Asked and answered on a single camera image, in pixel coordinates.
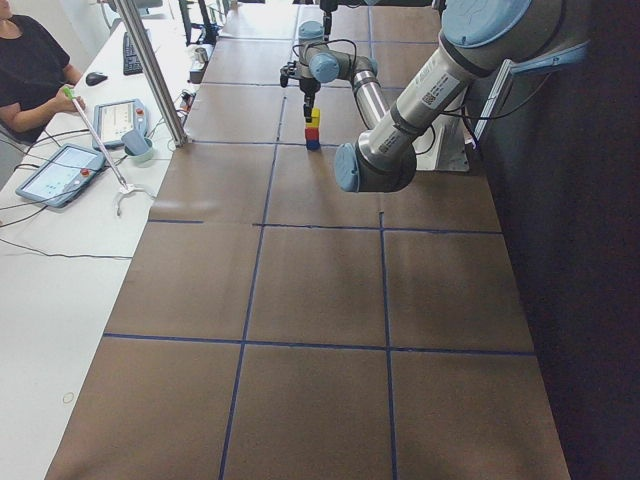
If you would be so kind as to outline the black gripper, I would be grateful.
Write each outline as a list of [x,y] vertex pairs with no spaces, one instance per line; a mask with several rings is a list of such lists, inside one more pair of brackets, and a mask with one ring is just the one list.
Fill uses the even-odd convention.
[[337,10],[337,0],[320,0],[319,6],[323,11],[323,40],[328,41],[332,29],[332,14]]
[[303,114],[307,123],[313,119],[315,94],[320,90],[320,82],[310,73],[309,68],[301,61],[289,61],[280,69],[280,85],[287,87],[289,81],[297,81],[299,89],[305,94]]

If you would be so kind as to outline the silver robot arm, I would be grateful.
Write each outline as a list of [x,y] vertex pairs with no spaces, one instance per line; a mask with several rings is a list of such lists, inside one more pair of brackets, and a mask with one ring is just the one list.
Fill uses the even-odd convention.
[[346,192],[397,192],[417,168],[414,141],[474,80],[506,60],[551,72],[580,61],[588,45],[588,1],[448,1],[439,44],[393,104],[387,104],[377,66],[356,52],[330,48],[334,1],[321,4],[322,22],[298,29],[297,59],[280,70],[280,83],[296,80],[311,116],[316,93],[336,79],[350,83],[366,131],[341,145],[334,175]]

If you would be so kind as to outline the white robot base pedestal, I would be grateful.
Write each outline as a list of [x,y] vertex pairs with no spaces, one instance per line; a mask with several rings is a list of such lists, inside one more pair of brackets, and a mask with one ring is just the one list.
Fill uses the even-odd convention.
[[419,171],[468,172],[465,127],[460,118],[441,115],[414,143]]

